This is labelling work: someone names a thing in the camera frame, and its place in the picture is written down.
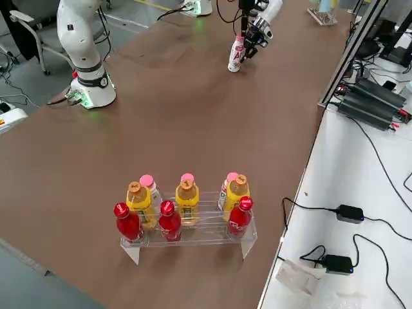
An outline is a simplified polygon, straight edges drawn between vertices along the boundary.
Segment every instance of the white table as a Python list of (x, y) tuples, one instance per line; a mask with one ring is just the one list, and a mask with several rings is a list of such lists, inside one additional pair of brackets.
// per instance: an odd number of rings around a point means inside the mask
[[(402, 132), (398, 133), (361, 125), (377, 147), (396, 188), (412, 206), (412, 194), (402, 185), (412, 171), (412, 124), (402, 125)], [(372, 146), (352, 120), (332, 110), (324, 115), (296, 202), (307, 207), (336, 208), (340, 204), (361, 207), (366, 216), (385, 219), (399, 233), (412, 238), (412, 229), (409, 228), (412, 213), (390, 186)], [(350, 256), (354, 264), (356, 251), (352, 236), (355, 233), (377, 242), (385, 250), (389, 259), (389, 283), (406, 307), (412, 308), (412, 241), (399, 238), (384, 223), (365, 221), (354, 225), (337, 221), (331, 212), (306, 211), (295, 207), (289, 230), (279, 246), (279, 256), (312, 267), (309, 262), (299, 262), (299, 256), (318, 245), (324, 245), (327, 253)], [(354, 274), (347, 277), (327, 274), (314, 297), (319, 299), (331, 297), (336, 292), (358, 292), (368, 298), (362, 309), (401, 308), (385, 284), (386, 267), (381, 251), (363, 239), (357, 238), (357, 243), (360, 263)], [(302, 306), (307, 301), (291, 293), (275, 279), (281, 263), (280, 259), (275, 259), (261, 307), (311, 308)]]

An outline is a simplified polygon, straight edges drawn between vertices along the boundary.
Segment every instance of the chair leg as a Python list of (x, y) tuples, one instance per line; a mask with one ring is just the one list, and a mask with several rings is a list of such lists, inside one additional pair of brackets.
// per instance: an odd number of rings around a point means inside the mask
[(53, 48), (50, 48), (49, 46), (45, 46), (45, 45), (43, 45), (43, 50), (47, 50), (48, 52), (53, 53), (56, 56), (59, 56), (60, 58), (63, 58), (65, 61), (67, 61), (67, 63), (70, 65), (70, 67), (73, 70), (75, 69), (75, 66), (73, 65), (72, 61), (66, 55), (63, 55), (62, 53), (59, 53), (58, 51), (55, 51)]
[(43, 70), (43, 73), (46, 75), (50, 75), (50, 71), (46, 69), (44, 66), (44, 58), (43, 58), (43, 48), (41, 44), (40, 37), (37, 35), (36, 31), (32, 29), (28, 24), (26, 24), (24, 21), (19, 20), (19, 23), (25, 27), (33, 36), (36, 41), (36, 47), (37, 47), (37, 52), (39, 53), (39, 62), (40, 62), (40, 67)]

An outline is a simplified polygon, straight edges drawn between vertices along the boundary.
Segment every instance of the acrylic stand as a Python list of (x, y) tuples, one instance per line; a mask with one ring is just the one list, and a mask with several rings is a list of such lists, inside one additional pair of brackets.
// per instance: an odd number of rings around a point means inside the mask
[(319, 3), (317, 3), (313, 7), (308, 8), (307, 11), (321, 26), (337, 24), (334, 8), (331, 8), (329, 12), (320, 12)]
[[(167, 241), (163, 237), (160, 227), (157, 225), (153, 229), (145, 229), (144, 238), (140, 241), (130, 243), (122, 238), (120, 240), (120, 246), (137, 265), (139, 264), (140, 249), (145, 247), (180, 247), (239, 243), (244, 259), (258, 238), (255, 219), (252, 215), (252, 220), (242, 238), (230, 236), (227, 233), (227, 221), (223, 219), (225, 213), (218, 208), (218, 197), (218, 192), (204, 192), (200, 194), (199, 213), (195, 217), (197, 222), (193, 225), (182, 225), (182, 237), (180, 241)], [(174, 201), (174, 195), (164, 194), (163, 199)]]

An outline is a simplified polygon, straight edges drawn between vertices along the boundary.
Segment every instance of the clear acrylic bottle rack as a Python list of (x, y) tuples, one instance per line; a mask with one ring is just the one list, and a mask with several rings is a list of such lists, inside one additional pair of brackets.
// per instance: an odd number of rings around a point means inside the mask
[[(153, 229), (144, 229), (144, 237), (134, 243), (128, 242), (122, 237), (120, 246), (129, 254), (131, 259), (138, 265), (140, 249), (146, 247), (182, 247), (219, 245), (226, 243), (239, 243), (242, 248), (243, 259), (249, 253), (258, 238), (255, 219), (252, 219), (241, 238), (234, 238), (227, 233), (227, 221), (223, 219), (225, 212), (218, 208), (219, 192), (201, 192), (199, 201), (199, 213), (193, 217), (196, 223), (182, 225), (182, 236), (180, 241), (167, 241), (160, 226), (157, 224)], [(163, 194), (163, 200), (175, 202), (174, 194)], [(159, 215), (153, 215), (158, 222)]]

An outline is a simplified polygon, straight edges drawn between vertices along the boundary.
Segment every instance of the pink bottle cap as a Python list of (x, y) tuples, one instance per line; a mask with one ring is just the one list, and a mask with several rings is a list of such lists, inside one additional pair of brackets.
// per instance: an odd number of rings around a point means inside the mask
[(238, 177), (238, 173), (231, 172), (231, 173), (229, 173), (229, 174), (227, 175), (226, 180), (227, 180), (228, 182), (231, 182), (231, 181), (235, 180), (236, 177)]
[(151, 187), (153, 185), (153, 177), (150, 175), (143, 175), (140, 177), (139, 182), (141, 185), (144, 185), (145, 187)]
[(182, 182), (184, 180), (191, 180), (192, 182), (194, 182), (194, 176), (189, 173), (183, 174), (182, 177), (180, 177), (180, 181)]

